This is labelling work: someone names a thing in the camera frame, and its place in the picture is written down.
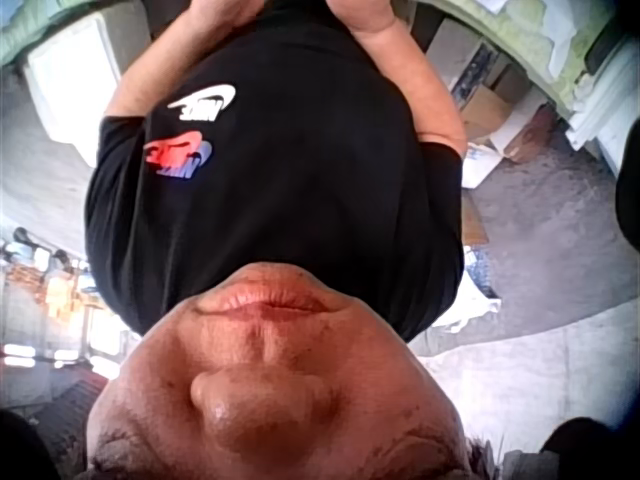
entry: light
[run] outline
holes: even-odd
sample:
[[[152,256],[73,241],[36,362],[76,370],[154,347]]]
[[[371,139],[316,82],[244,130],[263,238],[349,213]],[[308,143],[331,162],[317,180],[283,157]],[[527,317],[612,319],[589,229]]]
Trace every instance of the light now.
[[[113,380],[114,378],[118,378],[120,375],[120,365],[116,362],[112,362],[111,360],[107,360],[102,357],[91,357],[89,359],[91,365],[93,365],[93,372],[98,375],[102,375],[109,380]]]
[[[36,361],[33,358],[4,357],[4,364],[7,367],[32,368],[36,366]]]
[[[53,354],[53,358],[56,360],[64,360],[66,362],[73,362],[79,356],[80,353],[77,350],[56,350],[56,353]]]
[[[16,357],[32,358],[36,356],[35,348],[26,347],[24,345],[13,345],[11,343],[7,343],[3,350],[6,355],[15,355]]]
[[[106,310],[93,310],[89,345],[95,350],[116,356],[120,353],[120,333],[128,328],[120,317]]]

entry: nike logo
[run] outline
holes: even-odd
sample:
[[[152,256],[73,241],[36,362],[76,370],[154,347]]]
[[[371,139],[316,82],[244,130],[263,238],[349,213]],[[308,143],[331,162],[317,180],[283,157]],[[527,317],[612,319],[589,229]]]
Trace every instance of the nike logo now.
[[[192,93],[182,100],[173,102],[167,108],[182,107],[180,120],[215,122],[222,110],[227,108],[236,96],[231,85],[216,85]]]

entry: concrete floor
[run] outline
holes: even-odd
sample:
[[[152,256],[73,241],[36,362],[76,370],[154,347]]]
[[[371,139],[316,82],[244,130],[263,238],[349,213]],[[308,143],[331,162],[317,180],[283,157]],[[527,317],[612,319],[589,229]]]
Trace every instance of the concrete floor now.
[[[421,360],[468,437],[490,441],[496,455],[538,452],[571,418],[620,425],[638,393],[638,313],[635,299],[545,333]]]
[[[614,194],[605,162],[574,152],[560,131],[531,162],[503,161],[472,192],[502,309],[455,335],[429,329],[416,351],[544,332],[637,297],[639,257],[620,233]]]

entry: white box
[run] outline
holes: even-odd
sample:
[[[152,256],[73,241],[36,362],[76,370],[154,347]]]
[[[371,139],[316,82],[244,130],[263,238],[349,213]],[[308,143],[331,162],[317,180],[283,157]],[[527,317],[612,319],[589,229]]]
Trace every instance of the white box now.
[[[24,74],[49,137],[95,166],[104,111],[150,41],[144,7],[132,0],[83,17],[29,53]]]

